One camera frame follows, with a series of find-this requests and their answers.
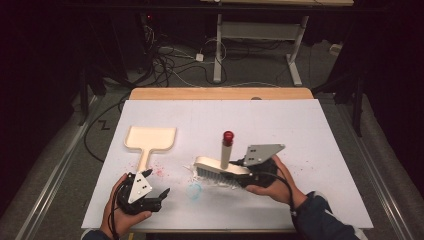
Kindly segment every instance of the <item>brush bristles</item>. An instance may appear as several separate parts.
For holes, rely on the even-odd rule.
[[[219,173],[214,173],[199,167],[196,168],[196,171],[197,171],[197,176],[203,179],[207,179],[209,181],[213,181],[215,184],[218,184],[219,186],[239,187],[238,183],[235,180],[228,180]]]

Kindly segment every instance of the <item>brush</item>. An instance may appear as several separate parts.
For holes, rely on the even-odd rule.
[[[212,180],[218,184],[238,186],[235,180],[226,179],[221,173],[248,174],[250,170],[230,163],[231,150],[234,134],[231,131],[224,132],[222,140],[221,160],[209,157],[197,157],[193,166],[197,176]]]

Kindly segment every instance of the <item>wire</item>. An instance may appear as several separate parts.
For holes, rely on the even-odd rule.
[[[188,67],[188,68],[186,68],[186,69],[184,69],[184,70],[181,70],[181,71],[179,71],[179,72],[174,72],[175,74],[180,74],[180,73],[182,73],[182,72],[185,72],[185,71],[187,71],[187,70],[189,70],[189,69],[191,69],[191,68],[201,68],[201,69],[203,69],[204,70],[204,72],[205,72],[205,77],[207,78],[207,76],[206,76],[206,68],[204,68],[204,67],[202,67],[202,66],[191,66],[191,67]]]
[[[188,86],[191,86],[191,87],[201,87],[201,86],[197,86],[197,85],[193,85],[193,84],[191,84],[191,83],[188,83],[188,82],[186,82],[183,78],[181,78],[180,77],[180,75],[178,75],[178,73],[176,73],[176,72],[174,72],[174,70],[172,70],[172,69],[168,69],[171,73],[173,73],[175,76],[177,76],[177,78],[179,78],[183,83],[185,83],[185,84],[187,84]]]
[[[318,3],[318,5],[325,6],[322,2],[318,2],[317,0],[314,0],[314,2]]]
[[[124,183],[120,183],[119,186],[116,188],[115,192],[113,193],[112,204],[110,207],[110,214],[108,216],[108,227],[110,232],[112,233],[114,240],[119,240],[119,235],[116,232],[116,226],[115,226],[115,210],[118,209],[118,208],[115,208],[115,202],[118,197],[118,193],[119,191],[121,191],[121,188],[123,186],[124,186]]]
[[[156,68],[155,68],[155,71],[154,71],[155,81],[153,83],[149,84],[149,85],[156,84],[157,86],[160,86],[161,87],[162,86],[161,83],[166,82],[166,86],[165,87],[168,87],[169,86],[169,78],[170,78],[170,75],[168,75],[169,74],[168,69],[172,69],[173,66],[170,65],[168,63],[168,61],[165,61],[165,60],[169,60],[169,59],[165,58],[165,60],[164,60],[159,55],[156,56],[156,59],[155,60],[156,60],[156,62],[154,62],[153,65],[154,66],[161,66],[162,67],[162,71],[157,71]],[[163,75],[165,75],[165,79],[164,80],[160,80],[160,78]]]
[[[93,125],[104,115],[104,114],[106,114],[108,111],[110,111],[112,108],[114,108],[114,107],[116,107],[116,106],[118,106],[118,110],[119,110],[119,112],[120,113],[122,113],[122,109],[120,109],[120,105],[122,104],[122,103],[124,103],[123,102],[123,99],[124,98],[126,98],[127,96],[129,95],[129,93],[127,93],[127,94],[125,94],[124,95],[124,97],[122,97],[121,99],[120,99],[120,101],[118,102],[118,103],[115,103],[115,104],[113,104],[112,106],[109,106],[106,110],[104,110],[102,113],[100,113],[100,115],[99,116],[97,116],[91,123],[90,123],[90,125],[88,126],[88,128],[87,128],[87,131],[85,132],[85,134],[84,134],[84,146],[85,146],[85,148],[86,148],[86,150],[88,151],[88,153],[93,157],[93,158],[95,158],[96,160],[98,160],[99,162],[101,162],[101,163],[104,163],[105,162],[105,160],[104,159],[101,159],[100,157],[98,157],[96,154],[94,154],[91,150],[90,150],[90,148],[88,147],[88,143],[87,143],[87,136],[88,136],[88,133],[90,132],[90,130],[91,130],[91,128],[93,127]]]
[[[165,49],[172,49],[172,51],[171,51],[170,53],[167,53],[167,54],[165,54],[165,55],[169,55],[169,54],[173,53],[174,51],[177,51],[177,52],[183,53],[184,55],[183,55],[183,56],[173,55],[173,57],[184,57],[184,58],[194,59],[194,57],[190,56],[188,53],[186,53],[186,52],[184,52],[184,51],[182,51],[182,50],[176,49],[176,48],[174,48],[174,47],[172,47],[172,48],[171,48],[171,47],[159,47],[159,50],[160,50],[161,48],[165,48]]]
[[[152,41],[151,41],[151,44],[150,44],[150,47],[149,47],[149,50],[150,50],[150,49],[152,49],[153,43],[155,42],[155,31],[153,31],[153,29],[151,27],[147,26],[147,25],[145,27],[150,30],[149,35],[147,36],[147,42],[149,42],[150,36],[152,36]]]
[[[271,83],[264,83],[264,82],[246,82],[246,83],[239,83],[239,84],[234,84],[234,85],[229,85],[229,86],[224,86],[224,87],[237,87],[237,86],[250,85],[250,84],[262,84],[262,85],[266,85],[266,86],[280,88],[280,86],[278,86],[278,85],[274,85],[274,84],[271,84]]]
[[[269,44],[268,42],[245,42],[244,39],[241,39],[241,41],[237,41],[234,39],[230,39],[230,38],[224,38],[223,40],[225,41],[229,41],[238,45],[242,45],[245,47],[245,49],[236,49],[236,48],[230,48],[227,47],[227,52],[231,52],[231,51],[246,51],[246,53],[244,54],[244,56],[239,57],[239,58],[229,58],[229,60],[233,60],[233,61],[239,61],[239,60],[243,60],[247,57],[249,57],[249,55],[251,53],[258,53],[258,52],[262,52],[262,51],[266,51],[266,50],[275,50],[277,49],[284,41],[282,40],[273,40],[270,46],[267,47],[262,47],[259,45],[262,44]]]
[[[189,63],[185,63],[183,65],[174,66],[174,68],[181,68],[181,67],[185,67],[185,66],[188,66],[188,65],[191,65],[191,64],[195,64],[195,63],[198,63],[198,61],[192,61],[192,62],[189,62]]]
[[[280,76],[280,75],[284,74],[285,72],[287,72],[287,70],[289,70],[289,69],[290,69],[290,66],[291,66],[293,63],[294,63],[294,62],[288,63],[288,64],[287,64],[287,67],[286,67],[284,70],[282,70],[279,74],[277,74],[277,76],[275,76],[275,80],[276,80],[276,82],[278,82],[278,76]]]
[[[278,176],[277,174],[273,174],[273,173],[269,173],[269,172],[254,172],[253,174],[271,176],[271,177],[274,177],[274,178],[278,179],[278,180],[279,180],[279,181],[281,181],[282,183],[284,183],[284,184],[287,186],[287,189],[289,190],[289,194],[290,194],[290,197],[289,197],[290,212],[291,212],[291,214],[292,214],[292,215],[296,214],[296,211],[295,211],[295,209],[294,209],[293,190],[292,190],[292,188],[290,187],[290,184],[287,182],[287,180],[286,180],[286,179],[284,179],[284,178],[282,178],[282,177]]]
[[[210,43],[210,42],[213,42],[213,41],[215,41],[215,42],[218,42],[219,44],[221,44],[221,46],[224,48],[224,57],[223,58],[221,58],[221,61],[222,60],[224,60],[225,59],[225,57],[227,56],[227,48],[225,47],[225,45],[224,45],[224,43],[222,43],[221,41],[219,41],[219,40],[217,40],[217,39],[209,39],[208,41],[206,41],[205,42],[205,44],[203,45],[203,46],[205,46],[206,47],[206,45],[208,44],[208,43]]]

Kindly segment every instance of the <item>person's arm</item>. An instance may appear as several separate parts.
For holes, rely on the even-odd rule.
[[[113,201],[113,194],[115,193],[118,186],[127,178],[127,174],[124,174],[118,182],[113,186],[112,192],[110,193],[109,201],[106,203],[104,212],[103,212],[103,220],[102,224],[100,226],[99,230],[91,230],[87,232],[82,240],[109,240],[114,239],[112,229],[111,229],[111,207],[112,207],[112,201]],[[117,208],[114,210],[114,220],[115,220],[115,231],[118,236],[120,237],[128,233],[129,229],[137,224],[140,223],[147,218],[149,218],[152,215],[152,212],[145,211],[141,212],[137,215],[127,215],[124,212],[122,212],[121,209]]]
[[[367,239],[364,233],[339,221],[331,212],[325,197],[318,192],[305,195],[294,183],[293,177],[278,156],[272,158],[279,169],[278,175],[284,178],[292,190],[293,224],[296,229],[311,240],[324,239]],[[267,188],[249,185],[246,190],[257,195],[269,196],[275,201],[289,204],[290,191],[281,181],[276,180]]]

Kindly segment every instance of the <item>wooden handle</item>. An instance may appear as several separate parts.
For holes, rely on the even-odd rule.
[[[149,161],[151,151],[152,151],[151,149],[145,149],[141,152],[141,158],[140,158],[140,161],[138,163],[137,172],[144,172],[148,169],[147,164],[148,164],[148,161]]]

